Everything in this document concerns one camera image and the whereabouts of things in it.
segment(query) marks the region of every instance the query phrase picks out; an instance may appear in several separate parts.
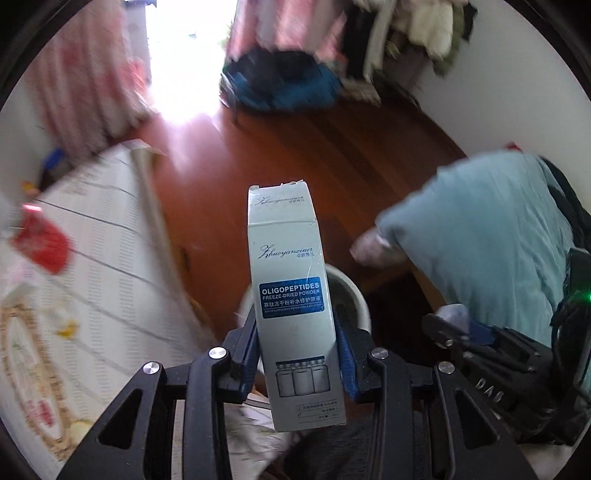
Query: blue gripper pad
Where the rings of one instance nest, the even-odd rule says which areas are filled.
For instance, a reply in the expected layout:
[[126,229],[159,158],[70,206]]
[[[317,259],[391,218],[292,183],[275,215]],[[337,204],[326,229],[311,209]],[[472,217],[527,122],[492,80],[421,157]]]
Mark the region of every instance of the blue gripper pad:
[[343,388],[351,400],[357,401],[361,395],[356,377],[357,365],[347,336],[336,315],[335,331],[337,347],[339,349],[340,374],[343,379]]

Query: white product box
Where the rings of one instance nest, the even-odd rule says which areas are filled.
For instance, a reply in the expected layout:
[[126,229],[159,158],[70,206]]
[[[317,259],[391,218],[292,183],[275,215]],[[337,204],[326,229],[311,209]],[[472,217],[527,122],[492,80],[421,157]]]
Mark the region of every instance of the white product box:
[[248,249],[275,429],[346,423],[324,256],[306,182],[249,189]]

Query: curtain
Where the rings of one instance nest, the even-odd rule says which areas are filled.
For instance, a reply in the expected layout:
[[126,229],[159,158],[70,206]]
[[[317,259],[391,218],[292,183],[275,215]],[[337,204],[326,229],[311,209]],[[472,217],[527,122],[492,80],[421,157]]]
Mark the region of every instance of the curtain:
[[238,0],[226,56],[236,60],[256,45],[297,48],[332,61],[345,24],[343,0]]
[[41,117],[74,161],[137,126],[148,109],[128,54],[121,0],[93,0],[39,53],[25,77]]

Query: yellow object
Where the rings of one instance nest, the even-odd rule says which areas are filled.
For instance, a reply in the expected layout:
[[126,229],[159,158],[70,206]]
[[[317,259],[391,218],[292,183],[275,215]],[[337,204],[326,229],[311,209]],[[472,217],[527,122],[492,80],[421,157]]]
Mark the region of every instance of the yellow object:
[[39,189],[37,187],[35,187],[28,180],[22,181],[21,188],[22,188],[22,191],[25,193],[25,195],[27,195],[28,197],[31,197],[31,198],[35,198],[35,197],[37,197],[37,195],[39,195],[41,193],[39,191]]
[[62,337],[64,340],[73,340],[76,336],[76,333],[78,332],[79,327],[80,325],[78,325],[77,321],[70,320],[66,323],[64,328],[56,332],[56,335]]

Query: clothing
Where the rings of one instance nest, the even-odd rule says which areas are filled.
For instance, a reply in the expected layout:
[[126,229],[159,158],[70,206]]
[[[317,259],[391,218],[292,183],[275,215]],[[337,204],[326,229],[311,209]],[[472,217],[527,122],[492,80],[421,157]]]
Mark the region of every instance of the clothing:
[[364,478],[372,430],[372,415],[313,430],[285,457],[285,473],[291,480]]
[[384,45],[396,4],[397,0],[384,0],[375,18],[363,63],[363,76],[369,82],[374,76],[374,71],[381,70],[384,65]]
[[256,47],[223,69],[237,100],[259,111],[292,112],[329,108],[341,88],[339,79],[301,50]]
[[456,60],[457,54],[460,51],[460,41],[464,34],[464,9],[458,5],[453,6],[453,34],[452,34],[452,47],[450,48],[447,56],[441,60],[433,61],[433,70],[436,75],[445,77],[452,68],[454,61]]
[[464,5],[464,34],[462,39],[470,41],[472,30],[474,29],[474,18],[478,14],[478,10],[472,4]]
[[577,194],[570,186],[564,173],[550,160],[546,158],[542,158],[542,160],[548,166],[556,182],[562,189],[561,192],[555,187],[548,186],[548,190],[556,202],[556,206],[568,220],[573,230],[574,245],[591,252],[591,215],[581,205]]
[[452,48],[454,7],[443,0],[418,4],[397,16],[392,26],[408,35],[413,45],[425,47],[429,58],[443,60]]
[[363,79],[369,37],[376,15],[376,12],[364,10],[357,5],[351,6],[347,11],[342,47],[342,53],[348,60],[347,77]]

